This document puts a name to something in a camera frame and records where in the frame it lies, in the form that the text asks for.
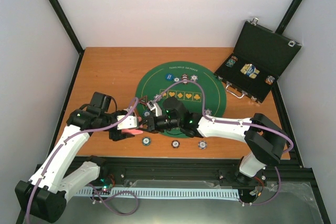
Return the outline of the red-backed playing card deck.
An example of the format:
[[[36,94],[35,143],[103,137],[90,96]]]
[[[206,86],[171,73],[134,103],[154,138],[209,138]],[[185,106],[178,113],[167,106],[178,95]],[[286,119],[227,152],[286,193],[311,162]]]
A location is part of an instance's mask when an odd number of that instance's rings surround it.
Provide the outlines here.
[[[143,131],[139,129],[122,129],[121,132],[124,134],[132,134],[132,135],[143,134]]]

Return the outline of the black red poker chip stack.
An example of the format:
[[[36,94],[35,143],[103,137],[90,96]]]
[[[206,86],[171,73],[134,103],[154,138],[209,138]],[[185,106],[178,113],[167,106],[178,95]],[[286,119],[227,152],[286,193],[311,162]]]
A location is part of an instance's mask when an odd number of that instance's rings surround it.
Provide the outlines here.
[[[171,146],[173,148],[179,148],[180,147],[180,142],[178,140],[174,140],[174,141],[172,141]]]

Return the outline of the light blue poker chip stack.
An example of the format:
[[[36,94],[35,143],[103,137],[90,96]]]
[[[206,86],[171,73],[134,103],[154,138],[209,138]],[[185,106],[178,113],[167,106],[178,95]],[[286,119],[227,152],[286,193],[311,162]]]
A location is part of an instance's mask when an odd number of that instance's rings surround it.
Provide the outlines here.
[[[207,143],[205,141],[199,141],[198,148],[204,150],[207,148]]]

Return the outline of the black red chip top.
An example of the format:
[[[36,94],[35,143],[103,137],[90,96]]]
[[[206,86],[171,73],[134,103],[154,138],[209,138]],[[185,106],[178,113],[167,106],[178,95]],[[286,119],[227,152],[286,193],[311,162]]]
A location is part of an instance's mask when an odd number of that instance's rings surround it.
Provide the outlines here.
[[[187,75],[187,74],[183,74],[183,75],[181,76],[181,80],[182,80],[182,83],[183,83],[183,84],[188,84],[188,81],[189,81],[189,77],[188,77],[188,75]]]

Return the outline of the light blue chip top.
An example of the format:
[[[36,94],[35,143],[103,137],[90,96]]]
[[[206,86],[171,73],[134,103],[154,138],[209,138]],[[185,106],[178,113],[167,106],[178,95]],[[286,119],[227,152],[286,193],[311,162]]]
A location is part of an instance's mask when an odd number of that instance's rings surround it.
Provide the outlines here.
[[[198,80],[198,76],[197,75],[191,75],[190,80],[193,82],[196,82]]]

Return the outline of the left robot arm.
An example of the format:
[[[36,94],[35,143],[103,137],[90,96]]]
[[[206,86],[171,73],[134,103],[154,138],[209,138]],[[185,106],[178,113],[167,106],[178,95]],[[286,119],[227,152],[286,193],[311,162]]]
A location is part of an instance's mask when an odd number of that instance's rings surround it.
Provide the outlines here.
[[[129,107],[108,113],[110,102],[114,98],[95,92],[90,103],[74,110],[64,131],[47,156],[41,167],[27,182],[19,181],[15,187],[19,205],[25,212],[26,223],[35,216],[49,223],[56,222],[63,214],[68,201],[83,187],[92,181],[104,183],[108,180],[109,170],[103,158],[91,156],[74,172],[66,172],[94,132],[107,131],[112,140],[123,140],[119,126],[122,123],[128,129],[137,126],[138,118],[134,109],[138,98],[133,98]]]

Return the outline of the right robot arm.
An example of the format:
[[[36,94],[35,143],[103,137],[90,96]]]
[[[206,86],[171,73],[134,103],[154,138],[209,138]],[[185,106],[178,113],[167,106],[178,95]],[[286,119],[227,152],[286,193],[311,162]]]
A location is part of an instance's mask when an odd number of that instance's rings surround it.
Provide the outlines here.
[[[141,126],[146,132],[163,133],[178,128],[187,137],[220,137],[246,143],[250,153],[239,167],[227,172],[225,178],[232,183],[248,186],[255,175],[267,166],[277,166],[290,139],[285,132],[265,115],[256,113],[251,118],[225,119],[190,112],[175,97],[163,101],[164,113],[156,115],[156,107],[149,103],[152,113],[145,116]]]

